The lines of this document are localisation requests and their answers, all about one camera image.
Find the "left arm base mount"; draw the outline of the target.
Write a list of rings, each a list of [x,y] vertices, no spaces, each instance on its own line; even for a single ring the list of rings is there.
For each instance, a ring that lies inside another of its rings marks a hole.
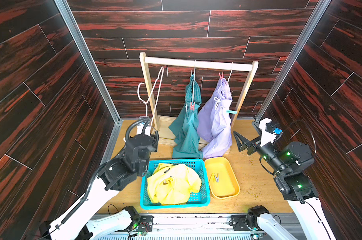
[[[154,216],[151,215],[140,215],[139,220],[134,220],[133,223],[125,230],[121,232],[151,232],[154,225]]]

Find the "yellow clothespin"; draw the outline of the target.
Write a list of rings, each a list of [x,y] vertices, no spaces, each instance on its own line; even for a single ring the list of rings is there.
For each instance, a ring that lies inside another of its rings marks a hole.
[[[216,182],[216,175],[212,173],[209,180]]]

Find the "red clothespin on green shorts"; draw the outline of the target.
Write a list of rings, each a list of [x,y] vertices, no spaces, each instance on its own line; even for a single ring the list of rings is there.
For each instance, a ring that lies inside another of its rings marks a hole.
[[[191,102],[191,103],[190,103],[190,109],[191,109],[192,111],[195,110],[195,103],[194,103],[194,102]]]

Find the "wooden clothes rack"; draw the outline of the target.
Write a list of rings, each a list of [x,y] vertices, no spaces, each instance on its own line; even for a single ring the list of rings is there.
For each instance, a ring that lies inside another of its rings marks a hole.
[[[143,67],[149,69],[149,64],[155,64],[155,65],[161,65],[161,66],[176,66],[176,67],[194,68],[194,61],[192,61],[192,60],[148,57],[145,52],[140,53],[140,63],[141,63],[142,70],[143,70]],[[221,62],[196,61],[196,68],[199,68],[199,69],[228,70],[228,71],[230,70],[230,71],[238,71],[238,72],[248,72],[245,83],[243,84],[243,88],[242,88],[240,97],[236,103],[235,111],[237,111],[237,114],[234,114],[231,117],[231,129],[232,130],[234,129],[235,121],[242,108],[242,104],[247,96],[247,93],[248,93],[250,85],[254,79],[254,76],[258,70],[258,66],[259,66],[258,61],[253,61],[251,64],[230,64],[230,63],[221,63]],[[160,120],[159,128],[157,129],[160,134],[159,144],[174,147],[176,145],[176,143],[174,142],[175,135],[169,129],[169,126],[175,120],[175,118],[159,116],[159,120]]]

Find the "green shorts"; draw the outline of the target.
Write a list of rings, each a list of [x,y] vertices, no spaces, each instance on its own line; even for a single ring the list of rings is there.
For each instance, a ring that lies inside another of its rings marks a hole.
[[[190,103],[195,103],[195,110],[190,109]],[[197,133],[199,125],[198,109],[202,103],[201,93],[195,78],[189,79],[185,88],[185,103],[178,117],[169,126],[175,135],[173,148],[174,159],[202,159],[199,150],[200,136]]]

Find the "yellow plastic tray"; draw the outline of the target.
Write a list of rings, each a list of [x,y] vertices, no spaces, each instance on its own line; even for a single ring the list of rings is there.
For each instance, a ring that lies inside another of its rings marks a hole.
[[[218,200],[236,197],[240,186],[228,159],[224,157],[210,158],[204,161],[211,195]],[[211,174],[219,174],[219,183],[210,181]]]

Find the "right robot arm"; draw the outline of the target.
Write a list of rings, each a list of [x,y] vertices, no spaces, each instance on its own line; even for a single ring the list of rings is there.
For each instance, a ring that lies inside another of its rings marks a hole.
[[[253,140],[233,132],[238,150],[247,151],[249,156],[258,153],[259,160],[272,168],[270,174],[308,240],[335,239],[324,215],[319,193],[311,179],[304,174],[304,170],[315,162],[316,151],[311,151],[309,145],[301,142],[291,142],[280,151],[275,146],[284,134],[279,123],[265,118],[252,122],[252,125],[259,133],[259,137]]]

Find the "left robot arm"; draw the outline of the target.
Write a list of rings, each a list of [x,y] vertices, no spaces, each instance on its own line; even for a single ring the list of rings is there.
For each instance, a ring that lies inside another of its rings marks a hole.
[[[93,221],[92,217],[127,185],[146,175],[159,142],[158,131],[145,133],[151,122],[144,117],[128,127],[124,147],[95,170],[85,193],[60,217],[40,225],[41,240],[96,240],[115,231],[136,229],[140,215],[132,206],[102,219]]]

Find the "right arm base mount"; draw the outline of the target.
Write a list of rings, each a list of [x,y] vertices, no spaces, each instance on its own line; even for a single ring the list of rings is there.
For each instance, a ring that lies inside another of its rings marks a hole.
[[[233,215],[230,218],[229,225],[233,227],[234,231],[263,231],[258,225],[258,219],[260,216],[257,215]]]

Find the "lilac shorts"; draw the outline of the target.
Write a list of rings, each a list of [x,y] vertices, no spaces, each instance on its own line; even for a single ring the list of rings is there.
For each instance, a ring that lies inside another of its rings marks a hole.
[[[197,133],[208,144],[201,149],[205,159],[221,157],[232,145],[231,118],[232,104],[230,87],[225,78],[220,78],[211,98],[198,113]]]

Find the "turquoise plastic basket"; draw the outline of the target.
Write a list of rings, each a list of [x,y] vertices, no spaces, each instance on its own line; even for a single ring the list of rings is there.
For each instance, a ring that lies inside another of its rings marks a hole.
[[[148,196],[147,192],[147,178],[151,177],[154,173],[155,169],[158,167],[160,163],[179,165],[185,164],[191,169],[195,170],[199,175],[202,184],[199,193],[192,193],[188,202],[184,205],[161,205],[161,204],[153,204]],[[210,203],[209,196],[209,186],[207,180],[207,172],[204,166],[204,162],[201,159],[183,159],[183,160],[158,160],[158,161],[150,161],[149,169],[146,173],[146,176],[143,177],[142,187],[141,187],[141,199],[140,205],[145,210],[154,210],[154,209],[171,209],[171,208],[195,208],[195,207],[206,207]]]

